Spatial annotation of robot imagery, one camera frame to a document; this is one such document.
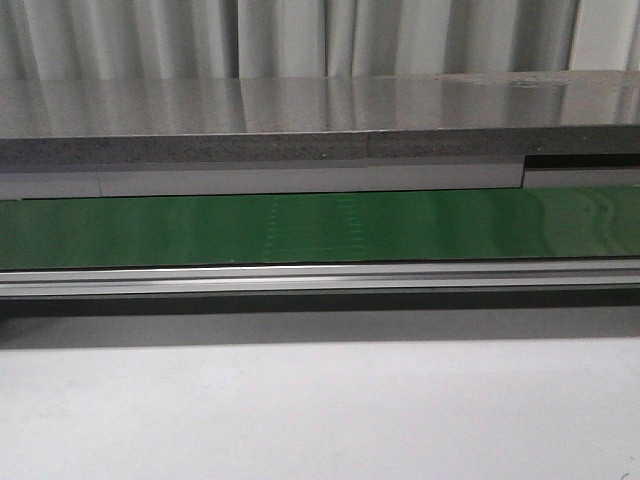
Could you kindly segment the grey stone counter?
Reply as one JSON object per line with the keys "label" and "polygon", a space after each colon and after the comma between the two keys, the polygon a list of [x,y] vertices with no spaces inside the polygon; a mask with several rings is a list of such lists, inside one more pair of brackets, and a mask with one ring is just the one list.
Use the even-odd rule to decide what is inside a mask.
{"label": "grey stone counter", "polygon": [[635,72],[1,85],[6,200],[638,180]]}

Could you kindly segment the green conveyor belt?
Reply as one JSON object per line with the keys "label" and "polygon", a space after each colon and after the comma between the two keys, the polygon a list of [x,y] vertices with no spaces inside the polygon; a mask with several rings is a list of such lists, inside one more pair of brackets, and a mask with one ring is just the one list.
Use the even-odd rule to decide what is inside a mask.
{"label": "green conveyor belt", "polygon": [[635,186],[9,200],[1,266],[622,257]]}

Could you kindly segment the white pleated curtain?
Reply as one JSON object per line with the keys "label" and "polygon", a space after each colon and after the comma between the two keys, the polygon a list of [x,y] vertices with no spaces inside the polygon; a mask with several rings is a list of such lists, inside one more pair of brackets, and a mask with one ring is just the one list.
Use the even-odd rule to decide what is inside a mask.
{"label": "white pleated curtain", "polygon": [[5,1],[3,79],[635,70],[635,1]]}

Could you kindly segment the aluminium conveyor side rail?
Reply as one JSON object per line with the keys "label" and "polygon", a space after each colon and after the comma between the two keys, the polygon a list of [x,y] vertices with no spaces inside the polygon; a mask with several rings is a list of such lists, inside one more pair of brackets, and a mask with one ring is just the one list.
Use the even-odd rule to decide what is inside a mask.
{"label": "aluminium conveyor side rail", "polygon": [[4,299],[242,292],[636,286],[639,261],[524,259],[461,262],[22,270],[1,274]]}

